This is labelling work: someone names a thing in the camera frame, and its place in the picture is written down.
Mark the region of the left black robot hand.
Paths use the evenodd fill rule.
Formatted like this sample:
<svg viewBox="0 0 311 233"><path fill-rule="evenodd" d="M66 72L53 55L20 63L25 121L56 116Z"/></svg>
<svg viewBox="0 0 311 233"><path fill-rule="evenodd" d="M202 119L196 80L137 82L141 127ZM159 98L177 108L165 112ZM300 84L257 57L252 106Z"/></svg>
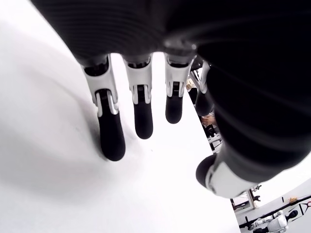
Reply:
<svg viewBox="0 0 311 233"><path fill-rule="evenodd" d="M81 65L98 107L101 148L118 161L125 141L111 54L124 60L135 128L153 133L151 58L165 55L169 123L182 116L186 79L203 59L195 108L215 112L218 154L198 182L233 198L299 164L311 150L311 3L308 0L35 0Z"/></svg>

